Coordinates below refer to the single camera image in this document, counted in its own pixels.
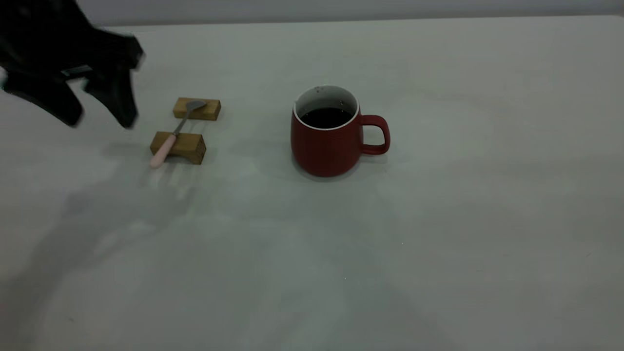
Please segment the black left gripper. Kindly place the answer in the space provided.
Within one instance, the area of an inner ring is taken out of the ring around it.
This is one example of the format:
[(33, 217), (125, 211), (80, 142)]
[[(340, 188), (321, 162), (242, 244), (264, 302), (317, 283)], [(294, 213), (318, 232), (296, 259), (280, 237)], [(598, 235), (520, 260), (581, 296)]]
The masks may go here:
[[(31, 74), (81, 74), (84, 91), (125, 129), (138, 117), (131, 81), (143, 50), (134, 36), (93, 26), (75, 0), (3, 0), (0, 3), (1, 66)], [(76, 127), (83, 108), (64, 81), (9, 73), (5, 92), (35, 104)]]

